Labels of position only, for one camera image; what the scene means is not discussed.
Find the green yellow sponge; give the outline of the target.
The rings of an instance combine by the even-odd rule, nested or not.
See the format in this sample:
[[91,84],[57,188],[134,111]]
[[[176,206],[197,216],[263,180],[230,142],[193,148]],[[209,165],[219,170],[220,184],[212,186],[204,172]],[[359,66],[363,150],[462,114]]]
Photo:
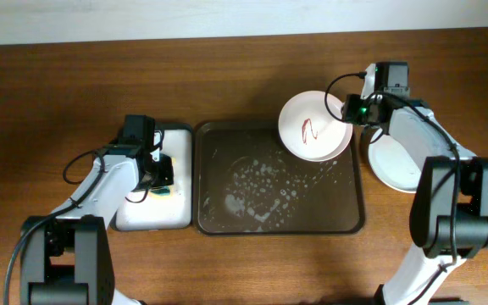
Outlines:
[[153,163],[152,178],[148,190],[157,195],[169,195],[169,187],[174,184],[174,176],[172,158],[161,154],[159,160]]

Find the pale green plate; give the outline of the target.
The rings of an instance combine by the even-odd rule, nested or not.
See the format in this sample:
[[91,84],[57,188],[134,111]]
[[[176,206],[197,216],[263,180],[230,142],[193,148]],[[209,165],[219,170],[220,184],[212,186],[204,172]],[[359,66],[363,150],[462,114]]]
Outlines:
[[365,127],[360,145],[364,161],[378,180],[396,191],[417,191],[421,170],[400,143],[382,136],[381,129]]

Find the pink plate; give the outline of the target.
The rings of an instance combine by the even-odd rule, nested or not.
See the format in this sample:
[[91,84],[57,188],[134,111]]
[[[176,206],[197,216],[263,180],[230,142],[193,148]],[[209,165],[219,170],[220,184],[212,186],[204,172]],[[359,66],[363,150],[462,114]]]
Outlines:
[[311,162],[323,162],[340,155],[349,145],[353,128],[334,119],[341,117],[342,101],[323,91],[305,91],[282,108],[278,131],[283,145],[293,155]]

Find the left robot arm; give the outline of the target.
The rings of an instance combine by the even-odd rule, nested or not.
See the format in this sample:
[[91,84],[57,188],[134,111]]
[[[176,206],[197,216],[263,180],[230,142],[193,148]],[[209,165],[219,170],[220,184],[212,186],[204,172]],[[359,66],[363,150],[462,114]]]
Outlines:
[[21,303],[135,303],[115,287],[107,229],[131,192],[172,184],[163,140],[155,119],[126,115],[115,139],[89,151],[91,171],[75,192],[50,214],[23,223],[11,257],[20,262]]

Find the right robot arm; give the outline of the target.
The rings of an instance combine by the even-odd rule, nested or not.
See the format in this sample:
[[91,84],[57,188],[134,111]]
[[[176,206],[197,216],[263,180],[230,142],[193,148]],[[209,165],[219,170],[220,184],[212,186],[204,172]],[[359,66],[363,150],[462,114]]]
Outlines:
[[488,248],[488,158],[461,146],[410,96],[407,63],[378,62],[357,76],[363,89],[347,96],[342,122],[381,129],[421,172],[409,216],[413,244],[373,301],[427,304],[450,273]]

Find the small black soapy tray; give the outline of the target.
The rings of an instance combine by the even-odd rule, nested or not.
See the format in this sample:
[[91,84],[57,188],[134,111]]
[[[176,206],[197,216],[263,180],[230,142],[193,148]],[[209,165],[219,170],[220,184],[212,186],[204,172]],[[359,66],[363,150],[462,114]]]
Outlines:
[[161,153],[172,158],[174,184],[169,195],[131,191],[111,227],[118,231],[181,229],[191,223],[193,134],[187,124],[165,124]]

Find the large brown tray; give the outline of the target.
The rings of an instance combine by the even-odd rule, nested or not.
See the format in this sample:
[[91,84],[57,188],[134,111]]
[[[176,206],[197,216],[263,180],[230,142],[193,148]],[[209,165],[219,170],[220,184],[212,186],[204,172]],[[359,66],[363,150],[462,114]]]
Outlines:
[[210,122],[194,144],[192,223],[206,236],[351,235],[365,224],[354,143],[318,163],[271,122]]

